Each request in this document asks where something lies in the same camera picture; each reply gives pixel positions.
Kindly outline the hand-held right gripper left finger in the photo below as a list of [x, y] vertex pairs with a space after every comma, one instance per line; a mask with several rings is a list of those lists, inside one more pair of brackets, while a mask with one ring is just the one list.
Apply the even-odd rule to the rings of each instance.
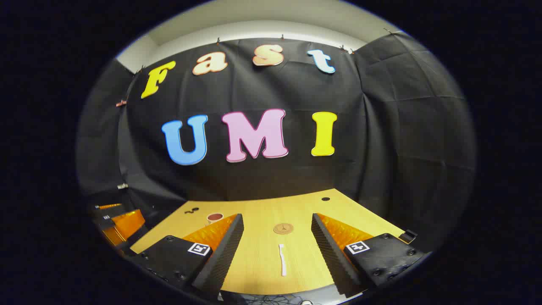
[[184, 238], [164, 236], [130, 262], [178, 290], [217, 299], [244, 231], [240, 213]]

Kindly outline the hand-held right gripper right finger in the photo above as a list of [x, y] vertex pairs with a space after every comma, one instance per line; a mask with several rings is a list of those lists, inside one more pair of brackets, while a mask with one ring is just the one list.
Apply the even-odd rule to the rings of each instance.
[[387, 286], [424, 258], [390, 233], [372, 236], [320, 213], [313, 213], [311, 231], [337, 291], [346, 297]]

